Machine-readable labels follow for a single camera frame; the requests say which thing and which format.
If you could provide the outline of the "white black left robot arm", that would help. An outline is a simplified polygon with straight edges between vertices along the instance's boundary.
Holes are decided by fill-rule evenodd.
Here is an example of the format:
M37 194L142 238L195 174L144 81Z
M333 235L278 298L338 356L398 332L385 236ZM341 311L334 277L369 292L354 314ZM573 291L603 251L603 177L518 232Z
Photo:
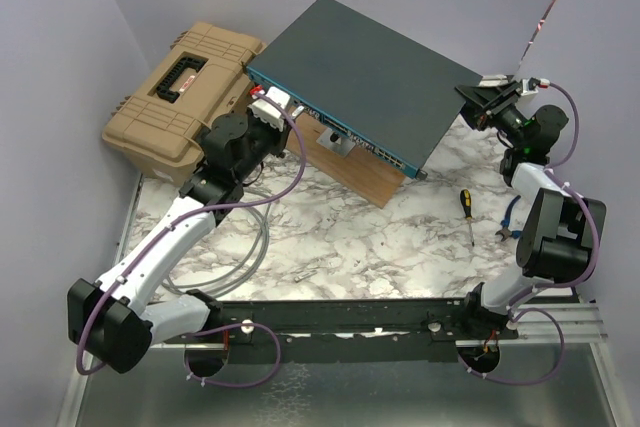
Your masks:
M224 114L206 128L205 147L218 142L222 158L207 153L204 164L187 179L179 195L149 234L97 280L77 280L67 293L67 326L76 347L75 367L89 376L104 367L126 373L153 345L181 335L206 342L225 331L216 300L191 289L171 301L153 296L186 253L235 209L247 210L259 232L246 255L258 266L269 242L268 213L260 206L287 195L299 183L294 178L281 192L243 201L245 180L267 156L280 156L288 138L301 136L295 120L281 113L275 124L253 113Z

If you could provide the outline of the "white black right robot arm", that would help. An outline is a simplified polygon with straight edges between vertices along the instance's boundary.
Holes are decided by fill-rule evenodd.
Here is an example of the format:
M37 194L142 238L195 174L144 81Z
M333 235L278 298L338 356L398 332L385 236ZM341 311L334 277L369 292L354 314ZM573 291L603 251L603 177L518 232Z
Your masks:
M492 128L506 138L500 173L531 204L517 239L514 266L477 285L455 317L472 338L505 329L520 305L547 289L585 282L597 264L606 206L561 182L549 159L562 130L568 123L577 124L578 116L568 116L555 105L543 105L531 117L517 108L525 95L551 85L546 79L496 76L456 88L464 100L465 122L477 131Z

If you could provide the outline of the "blue handled pliers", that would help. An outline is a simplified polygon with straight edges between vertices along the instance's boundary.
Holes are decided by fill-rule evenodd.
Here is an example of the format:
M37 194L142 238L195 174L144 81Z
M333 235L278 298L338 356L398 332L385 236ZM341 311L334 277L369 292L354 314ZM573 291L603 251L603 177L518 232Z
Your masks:
M501 242L505 242L508 239L519 239L522 235L522 231L519 229L512 230L511 226L511 218L514 207L521 199L520 195L516 195L508 204L503 219L500 222L500 229L495 233L496 236L500 237Z

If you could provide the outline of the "yellow black screwdriver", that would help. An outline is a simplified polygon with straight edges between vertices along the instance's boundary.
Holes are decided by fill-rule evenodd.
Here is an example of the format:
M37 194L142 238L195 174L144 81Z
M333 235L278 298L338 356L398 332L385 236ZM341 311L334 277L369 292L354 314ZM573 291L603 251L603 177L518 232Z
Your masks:
M468 189L462 189L459 194L460 203L464 212L464 216L468 225L469 238L471 246L475 246L473 233L473 215L472 215L472 199Z

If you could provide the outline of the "metal switch stand bracket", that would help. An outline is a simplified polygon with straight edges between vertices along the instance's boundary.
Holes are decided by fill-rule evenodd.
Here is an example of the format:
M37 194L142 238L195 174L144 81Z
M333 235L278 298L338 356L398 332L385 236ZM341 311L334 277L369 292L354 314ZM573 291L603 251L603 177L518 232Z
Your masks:
M331 129L326 129L318 137L317 143L341 157L346 157L355 147L355 143L348 137L339 134Z

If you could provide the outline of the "tan plastic tool case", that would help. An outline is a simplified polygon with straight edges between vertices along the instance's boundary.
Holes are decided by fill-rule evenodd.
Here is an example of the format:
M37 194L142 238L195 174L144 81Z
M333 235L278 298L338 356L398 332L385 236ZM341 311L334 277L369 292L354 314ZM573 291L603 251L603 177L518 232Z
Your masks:
M265 47L256 37L195 23L119 104L103 141L145 176L182 185L203 159L200 131L216 117L246 108L253 88L246 67Z

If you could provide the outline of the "wooden base board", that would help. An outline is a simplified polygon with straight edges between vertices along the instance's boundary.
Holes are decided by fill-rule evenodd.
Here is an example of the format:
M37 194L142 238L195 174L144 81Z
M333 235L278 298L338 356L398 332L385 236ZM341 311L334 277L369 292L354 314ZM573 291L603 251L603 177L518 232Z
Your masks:
M376 207L384 208L405 180L403 173L363 148L354 147L346 156L330 151L318 142L326 128L306 114L297 118L297 126L306 161Z

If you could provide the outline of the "dark blue network switch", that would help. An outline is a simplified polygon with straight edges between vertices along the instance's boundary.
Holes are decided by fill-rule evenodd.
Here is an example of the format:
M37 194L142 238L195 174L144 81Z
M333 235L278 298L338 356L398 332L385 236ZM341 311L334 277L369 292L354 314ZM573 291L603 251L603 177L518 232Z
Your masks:
M247 66L310 116L416 178L481 75L336 0L316 0Z

